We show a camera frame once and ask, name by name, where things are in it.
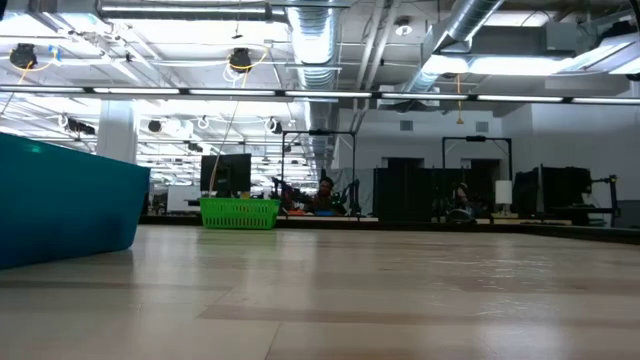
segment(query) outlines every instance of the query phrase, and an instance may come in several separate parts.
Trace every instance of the white column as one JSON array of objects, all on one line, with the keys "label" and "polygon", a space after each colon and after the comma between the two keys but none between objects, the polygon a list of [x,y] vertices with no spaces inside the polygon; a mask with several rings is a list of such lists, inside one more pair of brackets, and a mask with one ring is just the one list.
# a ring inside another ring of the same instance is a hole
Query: white column
[{"label": "white column", "polygon": [[133,101],[103,100],[96,153],[135,164],[139,123]]}]

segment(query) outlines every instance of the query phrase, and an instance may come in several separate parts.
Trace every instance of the computer monitor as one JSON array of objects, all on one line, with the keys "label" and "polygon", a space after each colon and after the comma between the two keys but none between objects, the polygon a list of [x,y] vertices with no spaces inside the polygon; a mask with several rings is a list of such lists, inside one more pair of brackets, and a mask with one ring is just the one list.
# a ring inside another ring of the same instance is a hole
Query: computer monitor
[{"label": "computer monitor", "polygon": [[[209,191],[216,156],[203,156],[200,168],[200,191]],[[251,190],[251,154],[222,155],[216,170],[213,190],[238,192]]]}]

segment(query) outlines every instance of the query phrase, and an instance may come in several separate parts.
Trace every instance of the green plastic basket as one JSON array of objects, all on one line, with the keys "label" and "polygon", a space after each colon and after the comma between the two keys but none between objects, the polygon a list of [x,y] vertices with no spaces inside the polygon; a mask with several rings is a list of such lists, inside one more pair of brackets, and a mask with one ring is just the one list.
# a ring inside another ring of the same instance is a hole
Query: green plastic basket
[{"label": "green plastic basket", "polygon": [[207,229],[271,229],[279,208],[279,200],[200,198]]}]

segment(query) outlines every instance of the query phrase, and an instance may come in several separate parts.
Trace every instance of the floor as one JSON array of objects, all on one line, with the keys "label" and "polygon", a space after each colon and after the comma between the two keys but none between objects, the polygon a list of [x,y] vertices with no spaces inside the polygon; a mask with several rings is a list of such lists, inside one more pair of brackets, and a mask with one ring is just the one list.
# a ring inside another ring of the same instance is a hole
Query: floor
[{"label": "floor", "polygon": [[0,359],[640,359],[640,248],[141,226],[0,272]]}]

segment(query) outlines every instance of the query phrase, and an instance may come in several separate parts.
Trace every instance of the teal bin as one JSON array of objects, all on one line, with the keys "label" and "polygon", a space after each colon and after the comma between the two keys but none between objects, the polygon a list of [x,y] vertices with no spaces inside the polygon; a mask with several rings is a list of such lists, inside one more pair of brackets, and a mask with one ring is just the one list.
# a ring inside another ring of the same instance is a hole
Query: teal bin
[{"label": "teal bin", "polygon": [[0,269],[131,246],[149,169],[0,133]]}]

